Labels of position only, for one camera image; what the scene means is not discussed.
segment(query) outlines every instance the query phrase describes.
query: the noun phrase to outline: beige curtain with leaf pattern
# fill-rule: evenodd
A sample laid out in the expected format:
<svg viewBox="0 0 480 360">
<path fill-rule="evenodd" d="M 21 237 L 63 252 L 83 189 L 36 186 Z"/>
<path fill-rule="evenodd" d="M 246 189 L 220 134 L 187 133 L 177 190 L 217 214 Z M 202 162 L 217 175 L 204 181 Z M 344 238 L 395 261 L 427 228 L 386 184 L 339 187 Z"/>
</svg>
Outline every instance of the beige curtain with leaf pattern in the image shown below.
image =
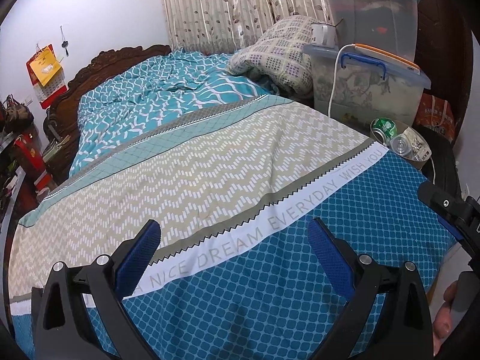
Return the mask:
<svg viewBox="0 0 480 360">
<path fill-rule="evenodd" d="M 164 0 L 171 44 L 205 54 L 248 47 L 280 19 L 325 21 L 324 0 Z"/>
</svg>

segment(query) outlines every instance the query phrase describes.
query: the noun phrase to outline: carved wooden headboard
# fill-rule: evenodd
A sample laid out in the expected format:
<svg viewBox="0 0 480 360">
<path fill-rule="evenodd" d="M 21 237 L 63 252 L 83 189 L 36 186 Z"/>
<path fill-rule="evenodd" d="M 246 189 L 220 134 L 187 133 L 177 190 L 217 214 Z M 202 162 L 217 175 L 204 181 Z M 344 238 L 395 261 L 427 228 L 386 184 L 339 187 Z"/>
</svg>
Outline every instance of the carved wooden headboard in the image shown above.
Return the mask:
<svg viewBox="0 0 480 360">
<path fill-rule="evenodd" d="M 68 83 L 69 90 L 54 100 L 50 106 L 49 117 L 43 124 L 43 130 L 49 140 L 54 139 L 49 125 L 52 125 L 61 138 L 70 136 L 70 140 L 46 162 L 47 170 L 58 185 L 68 179 L 71 164 L 78 151 L 80 131 L 77 126 L 77 110 L 80 98 L 132 66 L 152 56 L 166 56 L 170 51 L 170 46 L 163 45 L 155 45 L 146 50 L 139 46 L 126 47 L 118 51 L 102 51 Z"/>
<path fill-rule="evenodd" d="M 170 52 L 170 46 L 160 44 L 146 50 L 138 46 L 100 52 L 68 83 L 69 90 L 56 98 L 50 106 L 49 120 L 44 124 L 47 137 L 50 140 L 53 138 L 50 129 L 47 128 L 49 122 L 62 138 L 67 135 L 76 138 L 80 134 L 77 126 L 78 103 L 85 93 L 152 56 L 166 56 Z"/>
</svg>

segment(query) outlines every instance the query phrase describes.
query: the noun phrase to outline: human hand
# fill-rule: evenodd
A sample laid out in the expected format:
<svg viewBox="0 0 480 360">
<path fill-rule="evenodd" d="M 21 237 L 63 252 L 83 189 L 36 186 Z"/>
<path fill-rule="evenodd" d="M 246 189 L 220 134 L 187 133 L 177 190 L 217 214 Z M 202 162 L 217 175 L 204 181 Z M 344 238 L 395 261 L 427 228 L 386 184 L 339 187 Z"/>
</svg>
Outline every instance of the human hand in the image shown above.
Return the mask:
<svg viewBox="0 0 480 360">
<path fill-rule="evenodd" d="M 433 355 L 436 356 L 442 346 L 442 339 L 447 338 L 452 331 L 452 317 L 450 311 L 452 302 L 457 294 L 458 281 L 454 281 L 443 293 L 445 303 L 440 307 L 433 321 Z"/>
</svg>

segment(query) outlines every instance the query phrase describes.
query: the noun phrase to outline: metal screw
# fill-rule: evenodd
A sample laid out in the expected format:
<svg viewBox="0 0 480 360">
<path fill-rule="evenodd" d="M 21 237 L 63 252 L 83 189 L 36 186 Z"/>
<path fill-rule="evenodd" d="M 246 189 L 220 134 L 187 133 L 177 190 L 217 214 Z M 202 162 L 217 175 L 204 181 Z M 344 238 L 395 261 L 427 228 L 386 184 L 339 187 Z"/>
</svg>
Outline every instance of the metal screw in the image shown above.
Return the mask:
<svg viewBox="0 0 480 360">
<path fill-rule="evenodd" d="M 412 263 L 412 261 L 407 261 L 405 263 L 405 268 L 407 268 L 409 271 L 414 271 L 415 268 L 417 268 L 417 267 L 415 266 L 414 263 Z"/>
<path fill-rule="evenodd" d="M 61 270 L 63 268 L 63 262 L 59 261 L 59 262 L 56 262 L 53 266 L 53 270 L 55 272 L 58 272 L 59 270 Z"/>
<path fill-rule="evenodd" d="M 371 264 L 371 257 L 368 255 L 368 254 L 362 254 L 360 257 L 359 257 L 359 260 L 362 264 L 365 264 L 366 266 L 368 264 Z"/>
<path fill-rule="evenodd" d="M 106 263 L 109 262 L 109 260 L 110 260 L 109 256 L 107 256 L 106 254 L 102 254 L 101 256 L 98 256 L 95 261 L 99 266 L 104 266 Z"/>
</svg>

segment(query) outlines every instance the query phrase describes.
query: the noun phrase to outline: teal wave pattern bedding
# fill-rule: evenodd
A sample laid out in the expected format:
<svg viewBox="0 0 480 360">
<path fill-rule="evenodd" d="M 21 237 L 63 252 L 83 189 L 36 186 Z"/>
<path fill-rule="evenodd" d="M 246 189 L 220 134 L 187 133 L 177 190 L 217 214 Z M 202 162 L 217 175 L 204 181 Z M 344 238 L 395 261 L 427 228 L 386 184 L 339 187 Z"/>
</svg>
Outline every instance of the teal wave pattern bedding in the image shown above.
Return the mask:
<svg viewBox="0 0 480 360">
<path fill-rule="evenodd" d="M 180 115 L 269 93 L 246 77 L 227 74 L 230 56 L 176 50 L 149 58 L 82 96 L 80 144 L 70 176 Z"/>
</svg>

